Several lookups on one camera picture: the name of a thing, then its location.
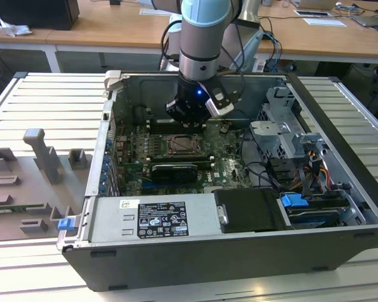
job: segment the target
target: white paper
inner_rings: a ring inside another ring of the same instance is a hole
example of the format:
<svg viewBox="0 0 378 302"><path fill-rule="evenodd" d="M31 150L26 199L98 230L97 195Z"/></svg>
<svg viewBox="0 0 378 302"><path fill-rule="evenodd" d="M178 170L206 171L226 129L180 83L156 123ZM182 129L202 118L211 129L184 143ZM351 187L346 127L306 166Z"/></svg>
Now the white paper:
<svg viewBox="0 0 378 302"><path fill-rule="evenodd" d="M4 22L0 18L0 30L8 36L15 37L16 35L29 35L32 33L30 28L26 25L12 25Z"/></svg>
<svg viewBox="0 0 378 302"><path fill-rule="evenodd" d="M121 199L119 202L120 209L137 209L139 207L139 199Z"/></svg>
<svg viewBox="0 0 378 302"><path fill-rule="evenodd" d="M324 20L322 18L304 18L304 21L309 25L323 25L323 26L340 26L347 27L346 24L339 20Z"/></svg>
<svg viewBox="0 0 378 302"><path fill-rule="evenodd" d="M140 14L148 15L148 16L171 16L172 13L169 11L161 11L159 9L152 9L152 8L141 8Z"/></svg>

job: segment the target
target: motherboard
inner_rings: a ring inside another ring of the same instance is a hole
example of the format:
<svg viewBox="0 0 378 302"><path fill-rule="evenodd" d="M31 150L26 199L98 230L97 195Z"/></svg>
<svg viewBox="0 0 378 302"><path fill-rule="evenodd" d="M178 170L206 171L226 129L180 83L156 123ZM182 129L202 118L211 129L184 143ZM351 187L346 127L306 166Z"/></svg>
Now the motherboard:
<svg viewBox="0 0 378 302"><path fill-rule="evenodd" d="M226 121L208 122L191 134L121 126L115 139L120 192L140 196L251 187L239 156L243 132Z"/></svg>

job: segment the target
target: side panel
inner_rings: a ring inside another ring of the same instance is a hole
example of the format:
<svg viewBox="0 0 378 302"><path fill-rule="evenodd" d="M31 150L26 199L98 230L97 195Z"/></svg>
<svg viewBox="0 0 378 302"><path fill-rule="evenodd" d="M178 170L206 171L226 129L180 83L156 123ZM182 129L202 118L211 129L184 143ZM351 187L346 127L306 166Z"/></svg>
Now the side panel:
<svg viewBox="0 0 378 302"><path fill-rule="evenodd" d="M336 269L378 247L378 230L74 249L62 254L93 291Z"/></svg>

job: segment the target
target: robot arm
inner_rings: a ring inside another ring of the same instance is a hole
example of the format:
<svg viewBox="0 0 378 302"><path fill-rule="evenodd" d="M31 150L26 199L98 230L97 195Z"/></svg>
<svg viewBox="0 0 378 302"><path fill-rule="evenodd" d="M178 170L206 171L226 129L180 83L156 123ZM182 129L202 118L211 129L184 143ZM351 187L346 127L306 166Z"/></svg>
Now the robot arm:
<svg viewBox="0 0 378 302"><path fill-rule="evenodd" d="M225 90L217 68L224 32L240 15L242 0L153 0L147 4L182 14L178 90L166 112L184 126L197 127L211 116L232 111L238 93Z"/></svg>

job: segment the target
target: blue clip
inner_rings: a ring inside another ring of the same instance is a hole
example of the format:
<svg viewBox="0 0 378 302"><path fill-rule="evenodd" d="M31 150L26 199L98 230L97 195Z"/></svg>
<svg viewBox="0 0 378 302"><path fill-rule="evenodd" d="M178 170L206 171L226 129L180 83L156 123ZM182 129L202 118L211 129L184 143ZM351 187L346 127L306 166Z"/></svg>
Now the blue clip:
<svg viewBox="0 0 378 302"><path fill-rule="evenodd" d="M285 194L282 197L282 203L287 206L309 206L308 201L302 199L301 194Z"/></svg>
<svg viewBox="0 0 378 302"><path fill-rule="evenodd" d="M76 222L75 218L62 218L59 220L57 229L59 231L73 231L75 222Z"/></svg>

